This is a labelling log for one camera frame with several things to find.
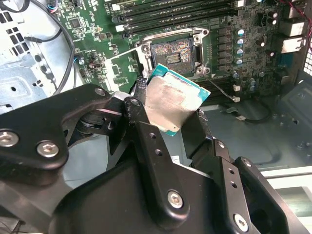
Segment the green circuit board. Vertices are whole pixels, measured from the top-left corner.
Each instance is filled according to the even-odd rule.
[[[176,15],[175,6],[180,11]],[[278,5],[255,0],[62,0],[58,8],[56,16],[66,25],[74,40],[84,81],[98,84],[109,92],[116,90],[112,90],[107,82],[106,59],[133,49],[135,43],[146,36],[192,27],[207,29],[209,33],[202,39],[200,47],[194,46],[192,54],[187,54],[187,59],[198,61],[209,72],[197,76],[198,63],[193,62],[193,70],[185,72],[184,76],[209,90],[214,88],[208,79],[217,80],[225,90],[235,82],[242,87],[239,94],[236,93],[242,98],[254,93],[273,95],[280,90],[280,79],[274,75],[276,57],[268,55],[278,24],[267,20],[270,12],[280,14]],[[259,14],[266,19],[264,24],[259,23]],[[118,32],[118,25],[125,25],[126,29]],[[164,43],[171,43],[168,48],[176,47],[175,41],[182,39],[192,40],[192,34],[155,39],[151,48],[157,44],[165,46]],[[171,57],[170,62],[181,63],[173,64],[177,68],[175,71],[179,72],[184,66],[182,53],[165,55]],[[136,78],[142,75],[142,64],[138,60],[135,51],[112,60],[113,81],[119,90],[128,92]],[[151,60],[155,67],[157,59],[152,57]]]

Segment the chip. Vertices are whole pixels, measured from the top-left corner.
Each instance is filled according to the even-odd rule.
[[[179,74],[195,70],[193,39],[179,39],[151,45],[154,66],[162,64]]]
[[[70,24],[72,25],[73,28],[80,28],[81,24],[78,18],[74,18],[70,20]]]

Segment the ram slot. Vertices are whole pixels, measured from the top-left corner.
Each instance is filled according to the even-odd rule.
[[[135,24],[127,24],[125,31],[131,33],[137,33],[144,31],[146,29],[156,29],[159,27],[170,26],[176,23],[183,23],[189,22],[193,20],[200,20],[200,19],[207,19],[219,15],[227,15],[231,8],[228,6],[218,7],[213,9],[201,10],[197,12],[187,13],[187,14],[180,14],[173,17],[167,17],[163,19],[156,19],[145,21],[141,23]]]
[[[145,5],[151,2],[154,3],[157,1],[163,1],[163,0],[149,0],[148,3],[142,3],[142,0],[112,0],[112,1],[108,1],[108,3],[117,4],[122,8],[127,8],[127,7],[132,7],[132,6]]]
[[[194,2],[194,3],[189,3],[183,6],[177,6],[169,9],[164,9],[160,11],[153,11],[151,13],[145,13],[137,16],[132,16],[132,17],[120,17],[121,19],[119,22],[130,22],[130,23],[137,23],[137,22],[142,22],[142,20],[155,20],[159,18],[164,18],[167,16],[172,16],[173,14],[182,14],[182,13],[189,13],[189,12],[194,12],[194,11],[200,11],[202,9],[206,8],[214,8],[217,6],[226,6],[228,3],[231,2],[231,0],[220,0],[221,3],[213,3],[211,4],[210,2],[207,2],[206,0],[200,1],[200,2]]]
[[[128,16],[134,16],[134,15],[139,15],[143,13],[168,9],[169,7],[181,6],[184,4],[194,3],[194,2],[198,2],[198,0],[161,0],[158,2],[146,3],[142,5],[136,5],[134,7],[125,8],[122,10],[122,14],[128,17]]]

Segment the black cable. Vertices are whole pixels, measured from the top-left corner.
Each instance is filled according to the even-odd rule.
[[[28,41],[36,42],[36,43],[50,42],[50,41],[55,40],[61,33],[62,33],[62,30],[59,29],[59,31],[53,37],[49,39],[40,39],[36,37],[24,37],[24,39]]]
[[[68,63],[67,63],[67,67],[66,67],[64,76],[63,76],[63,78],[62,78],[62,80],[61,80],[57,90],[53,94],[53,95],[56,95],[56,94],[59,94],[63,90],[65,84],[68,81],[68,78],[69,78],[69,75],[70,75],[70,72],[71,72],[71,68],[72,68],[72,64],[73,64],[73,60],[74,60],[75,45],[74,45],[74,42],[73,42],[71,36],[69,35],[68,31],[66,30],[66,28],[58,21],[58,19],[54,15],[49,13],[49,10],[42,3],[38,2],[37,0],[30,0],[30,1],[34,5],[39,7],[41,10],[46,12],[52,18],[52,20],[60,27],[60,29],[62,30],[62,32],[64,34],[64,37],[65,37],[69,47],[71,48],[71,52],[70,52],[70,56],[69,56],[69,59],[68,59]]]
[[[27,10],[27,8],[29,7],[29,3],[30,3],[30,0],[24,0],[23,6],[21,7],[20,10],[13,10],[12,8],[6,6],[2,1],[0,1],[0,8],[2,10],[7,10],[8,12],[12,12],[12,13],[21,13]]]
[[[272,113],[272,110],[270,109],[270,107],[267,104],[265,104],[263,101],[258,100],[258,102],[268,111],[268,113],[261,119],[246,118],[246,117],[242,116],[238,111],[232,111],[230,114],[235,116],[237,119],[239,119],[241,121],[245,121],[246,123],[252,123],[252,124],[264,123],[272,117],[273,113]],[[222,106],[226,107],[227,109],[230,108],[230,106],[227,104],[222,104]]]

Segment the black metal bracket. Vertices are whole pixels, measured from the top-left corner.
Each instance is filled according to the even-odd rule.
[[[172,163],[159,129],[149,123],[138,99],[144,102],[144,85],[137,89],[141,91],[136,98],[116,98],[89,84],[1,115],[0,178],[31,185],[51,184],[68,159],[69,147],[94,133],[108,135],[108,169],[116,166],[113,173],[107,173],[108,177],[119,171],[124,173],[125,167],[133,175],[130,168],[138,168],[136,173],[144,192],[142,206],[147,206],[150,217],[161,227],[160,232],[181,230],[186,223],[193,227],[196,220],[190,221],[190,214],[198,208],[196,198],[192,197],[192,204],[197,206],[192,207],[190,192],[184,187],[187,182],[177,176],[177,166]],[[245,158],[234,162],[226,145],[212,137],[207,122],[198,110],[181,131],[191,166],[213,180],[201,180],[210,190],[197,193],[201,199],[207,193],[212,197],[213,202],[203,203],[213,203],[213,215],[207,211],[205,216],[211,217],[213,230],[233,234],[308,233],[251,162]],[[96,181],[90,183],[88,187],[98,185]],[[88,195],[92,197],[96,191],[91,189]]]
[[[1,115],[0,132],[13,133],[7,140],[17,136],[17,141],[12,147],[0,147],[0,178],[31,185],[56,181],[78,120],[104,107],[110,97],[88,84]]]

